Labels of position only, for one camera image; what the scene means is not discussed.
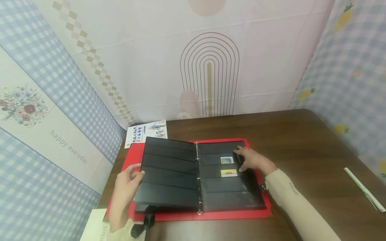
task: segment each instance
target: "beige sleeve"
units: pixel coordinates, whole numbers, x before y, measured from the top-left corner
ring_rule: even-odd
[[[316,209],[296,190],[289,177],[276,170],[266,177],[276,203],[286,211],[304,241],[340,241]]]

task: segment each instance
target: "left hand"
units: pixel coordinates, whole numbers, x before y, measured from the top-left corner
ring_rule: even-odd
[[[127,208],[145,175],[144,171],[133,172],[139,167],[141,164],[130,165],[117,175],[109,213],[111,232],[124,227],[126,224]]]

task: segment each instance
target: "wooden table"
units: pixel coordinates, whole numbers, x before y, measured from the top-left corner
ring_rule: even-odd
[[[350,170],[386,207],[386,187],[311,111],[289,110],[168,121],[168,138],[182,141],[247,138],[293,181],[341,240],[384,240],[386,214],[374,209],[343,171]],[[127,149],[124,142],[98,208],[106,208]],[[282,213],[273,218],[157,222],[147,241],[296,240]]]

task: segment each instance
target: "gingham fabric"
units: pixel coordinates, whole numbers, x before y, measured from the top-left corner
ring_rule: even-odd
[[[79,240],[100,195],[0,129],[0,239]]]
[[[314,111],[385,181],[385,103],[386,1],[337,0],[290,107]]]
[[[1,46],[114,163],[125,130],[116,122],[30,0],[3,0]]]

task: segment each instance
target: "paper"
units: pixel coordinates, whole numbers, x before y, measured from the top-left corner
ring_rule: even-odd
[[[129,148],[131,143],[144,143],[146,137],[167,139],[166,120],[129,127],[126,133],[125,148]]]
[[[80,241],[106,240],[110,225],[108,222],[102,222],[105,213],[106,208],[91,211]]]
[[[221,164],[234,163],[233,157],[220,157]]]
[[[236,169],[221,170],[221,177],[237,177]]]

